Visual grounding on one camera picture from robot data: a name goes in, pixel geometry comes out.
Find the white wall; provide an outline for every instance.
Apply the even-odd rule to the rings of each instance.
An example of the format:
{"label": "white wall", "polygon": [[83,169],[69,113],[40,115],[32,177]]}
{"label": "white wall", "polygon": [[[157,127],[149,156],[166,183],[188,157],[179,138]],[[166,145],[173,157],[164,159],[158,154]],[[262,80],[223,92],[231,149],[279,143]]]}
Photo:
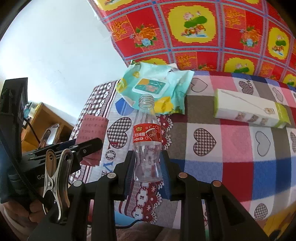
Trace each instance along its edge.
{"label": "white wall", "polygon": [[73,125],[92,89],[125,70],[87,0],[32,0],[0,41],[0,81],[28,77],[28,99]]}

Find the black cable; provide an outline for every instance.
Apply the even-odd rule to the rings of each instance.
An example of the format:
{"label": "black cable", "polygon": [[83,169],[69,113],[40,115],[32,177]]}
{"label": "black cable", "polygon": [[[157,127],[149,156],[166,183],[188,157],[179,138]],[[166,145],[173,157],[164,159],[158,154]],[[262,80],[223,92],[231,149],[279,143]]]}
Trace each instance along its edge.
{"label": "black cable", "polygon": [[128,229],[131,226],[133,226],[136,222],[143,222],[143,221],[138,219],[138,220],[133,221],[130,225],[127,225],[127,226],[115,226],[115,228],[116,229]]}
{"label": "black cable", "polygon": [[26,186],[26,188],[42,203],[44,204],[44,206],[48,209],[50,209],[51,205],[49,203],[49,201],[47,201],[46,199],[44,199],[38,192],[37,190],[33,187],[33,185],[29,182],[29,180],[27,179],[27,177],[24,175],[24,173],[22,172],[22,170],[20,169],[20,166],[17,162],[17,160],[15,159],[15,157],[13,156],[13,154],[11,153],[9,146],[4,138],[4,135],[2,133],[2,130],[0,128],[0,142],[2,143],[2,147],[4,149],[4,151],[7,154],[7,157],[9,158],[9,160],[11,161],[13,167],[15,168],[17,174],[19,175],[21,181],[24,183],[24,185]]}
{"label": "black cable", "polygon": [[28,121],[28,119],[26,119],[25,117],[24,117],[24,120],[25,120],[25,122],[27,122],[28,125],[30,126],[30,128],[31,128],[31,130],[32,130],[32,132],[33,132],[33,134],[34,134],[34,136],[36,137],[36,140],[37,140],[38,143],[40,144],[40,140],[38,139],[38,136],[36,135],[36,133],[35,133],[33,127],[31,126],[31,123],[30,123],[30,122]]}

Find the white box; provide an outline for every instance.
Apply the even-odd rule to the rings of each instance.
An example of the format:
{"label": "white box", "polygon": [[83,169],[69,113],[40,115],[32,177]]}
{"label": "white box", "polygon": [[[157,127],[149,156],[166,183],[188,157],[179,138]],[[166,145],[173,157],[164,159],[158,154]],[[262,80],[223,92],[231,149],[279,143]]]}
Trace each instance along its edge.
{"label": "white box", "polygon": [[235,91],[217,89],[214,117],[283,128],[290,124],[286,108],[270,100]]}

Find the black device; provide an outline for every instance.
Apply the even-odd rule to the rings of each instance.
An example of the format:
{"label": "black device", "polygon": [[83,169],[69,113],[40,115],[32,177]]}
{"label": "black device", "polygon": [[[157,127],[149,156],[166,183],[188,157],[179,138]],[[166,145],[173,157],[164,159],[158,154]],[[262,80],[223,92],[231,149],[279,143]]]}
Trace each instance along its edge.
{"label": "black device", "polygon": [[[180,240],[206,241],[202,210],[205,200],[210,240],[270,241],[252,216],[223,186],[220,181],[211,184],[197,181],[172,163],[166,151],[160,155],[165,191],[171,201],[181,200]],[[135,155],[128,151],[123,163],[114,172],[96,182],[84,184],[78,180],[68,190],[71,205],[67,222],[56,223],[57,205],[34,229],[28,241],[86,240],[90,200],[94,200],[91,240],[116,241],[114,201],[124,201],[133,179]]]}
{"label": "black device", "polygon": [[28,102],[27,78],[6,80],[0,95],[0,202],[11,199],[29,209],[32,189],[44,186],[45,154],[55,152],[57,165],[64,149],[73,153],[70,173],[80,170],[82,158],[100,150],[99,138],[75,144],[76,139],[33,150],[22,155],[21,131]]}

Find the metal clip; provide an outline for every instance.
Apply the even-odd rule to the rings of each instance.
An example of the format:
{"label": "metal clip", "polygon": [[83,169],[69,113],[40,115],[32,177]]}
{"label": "metal clip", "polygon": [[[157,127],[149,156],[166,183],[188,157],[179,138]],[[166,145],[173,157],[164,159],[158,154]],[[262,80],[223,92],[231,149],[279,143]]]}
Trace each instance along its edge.
{"label": "metal clip", "polygon": [[39,150],[39,149],[45,147],[46,142],[47,142],[47,140],[48,140],[48,138],[49,138],[51,132],[52,132],[52,131],[51,131],[50,129],[46,129],[46,131],[45,131],[44,134],[43,134],[43,137],[42,137],[41,140],[40,140],[40,143],[39,143],[39,146],[38,146],[37,150]]}
{"label": "metal clip", "polygon": [[67,210],[70,207],[68,198],[68,178],[73,161],[73,153],[69,149],[64,149],[61,153],[59,164],[57,167],[57,158],[53,150],[48,150],[45,157],[45,177],[44,177],[44,192],[50,190],[57,202],[59,215],[57,222],[64,222],[67,219]]}

